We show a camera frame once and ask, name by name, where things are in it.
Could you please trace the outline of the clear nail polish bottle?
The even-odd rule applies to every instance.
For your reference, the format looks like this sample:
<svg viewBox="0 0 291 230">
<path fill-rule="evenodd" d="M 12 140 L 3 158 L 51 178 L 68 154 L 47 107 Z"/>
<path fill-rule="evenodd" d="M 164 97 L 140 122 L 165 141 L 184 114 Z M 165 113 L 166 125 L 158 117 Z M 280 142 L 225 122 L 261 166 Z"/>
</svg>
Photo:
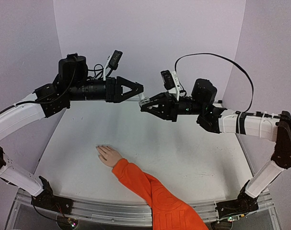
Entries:
<svg viewBox="0 0 291 230">
<path fill-rule="evenodd" d="M 139 106 L 142 107 L 144 104 L 147 104 L 150 102 L 149 97 L 145 96 L 144 93 L 138 94 L 139 97 Z"/>
</svg>

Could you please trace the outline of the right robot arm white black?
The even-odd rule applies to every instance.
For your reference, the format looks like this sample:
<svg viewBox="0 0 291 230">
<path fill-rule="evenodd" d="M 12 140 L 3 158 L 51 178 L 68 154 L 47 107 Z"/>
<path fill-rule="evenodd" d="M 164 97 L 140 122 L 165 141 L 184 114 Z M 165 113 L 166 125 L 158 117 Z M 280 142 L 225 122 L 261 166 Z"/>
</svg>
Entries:
<svg viewBox="0 0 291 230">
<path fill-rule="evenodd" d="M 291 115 L 239 112 L 215 107 L 217 89 L 209 80 L 197 79 L 190 97 L 179 95 L 174 83 L 167 91 L 148 98 L 139 94 L 141 111 L 163 120 L 177 121 L 179 115 L 197 115 L 196 123 L 211 133 L 235 133 L 275 143 L 270 160 L 247 182 L 243 192 L 257 198 L 285 169 L 291 167 Z"/>
</svg>

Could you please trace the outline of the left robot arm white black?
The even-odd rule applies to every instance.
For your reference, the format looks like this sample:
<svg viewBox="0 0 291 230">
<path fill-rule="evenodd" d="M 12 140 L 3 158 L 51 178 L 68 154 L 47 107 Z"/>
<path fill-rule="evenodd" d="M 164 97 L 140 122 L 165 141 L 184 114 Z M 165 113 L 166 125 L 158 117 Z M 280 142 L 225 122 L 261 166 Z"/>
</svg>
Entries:
<svg viewBox="0 0 291 230">
<path fill-rule="evenodd" d="M 75 53 L 61 59 L 58 74 L 52 83 L 35 89 L 0 112 L 0 141 L 28 124 L 69 109 L 72 101 L 121 103 L 143 93 L 143 85 L 120 76 L 110 76 L 117 69 L 122 54 L 121 51 L 114 51 L 107 59 L 100 78 L 88 75 L 90 70 L 84 56 Z M 48 180 L 15 165 L 1 146 L 0 178 L 37 197 L 46 209 L 53 209 L 57 204 Z"/>
</svg>

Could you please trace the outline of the orange sleeve forearm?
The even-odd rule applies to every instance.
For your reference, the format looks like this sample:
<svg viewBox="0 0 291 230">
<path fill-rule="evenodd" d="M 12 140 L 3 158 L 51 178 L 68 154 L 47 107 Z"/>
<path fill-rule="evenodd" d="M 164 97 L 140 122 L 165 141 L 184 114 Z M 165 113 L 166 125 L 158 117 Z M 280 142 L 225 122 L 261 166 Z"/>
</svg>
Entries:
<svg viewBox="0 0 291 230">
<path fill-rule="evenodd" d="M 112 173 L 151 207 L 154 230 L 208 229 L 190 205 L 174 196 L 157 178 L 143 172 L 137 165 L 121 159 Z"/>
</svg>

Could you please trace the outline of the mannequin hand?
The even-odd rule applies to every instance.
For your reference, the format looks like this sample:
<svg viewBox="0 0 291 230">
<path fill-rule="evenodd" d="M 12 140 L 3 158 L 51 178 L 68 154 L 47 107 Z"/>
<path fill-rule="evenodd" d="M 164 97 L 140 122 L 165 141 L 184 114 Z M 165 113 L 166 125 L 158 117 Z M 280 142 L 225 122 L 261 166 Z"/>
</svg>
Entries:
<svg viewBox="0 0 291 230">
<path fill-rule="evenodd" d="M 122 156 L 111 146 L 100 145 L 96 147 L 98 151 L 98 157 L 101 162 L 111 168 L 114 168 L 116 164 L 122 159 Z"/>
</svg>

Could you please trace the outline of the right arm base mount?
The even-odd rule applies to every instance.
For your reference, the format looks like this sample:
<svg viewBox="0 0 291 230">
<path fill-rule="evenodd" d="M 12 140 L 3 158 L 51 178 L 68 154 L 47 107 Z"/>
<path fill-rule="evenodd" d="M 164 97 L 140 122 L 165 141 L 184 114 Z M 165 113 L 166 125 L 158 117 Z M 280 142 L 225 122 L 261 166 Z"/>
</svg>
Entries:
<svg viewBox="0 0 291 230">
<path fill-rule="evenodd" d="M 257 200 L 258 196 L 251 197 L 246 193 L 245 187 L 243 187 L 236 199 L 221 201 L 216 204 L 215 209 L 218 211 L 218 219 L 227 219 L 257 211 Z"/>
</svg>

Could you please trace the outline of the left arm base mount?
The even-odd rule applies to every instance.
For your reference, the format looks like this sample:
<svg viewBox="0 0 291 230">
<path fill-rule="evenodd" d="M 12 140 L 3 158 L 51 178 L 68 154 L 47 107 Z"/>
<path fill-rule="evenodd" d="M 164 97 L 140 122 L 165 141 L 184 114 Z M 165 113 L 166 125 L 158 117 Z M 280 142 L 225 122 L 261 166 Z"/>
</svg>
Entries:
<svg viewBox="0 0 291 230">
<path fill-rule="evenodd" d="M 32 204 L 35 207 L 43 208 L 61 214 L 71 214 L 73 200 L 70 198 L 54 195 L 51 185 L 47 179 L 38 177 L 41 181 L 43 191 L 32 196 Z"/>
</svg>

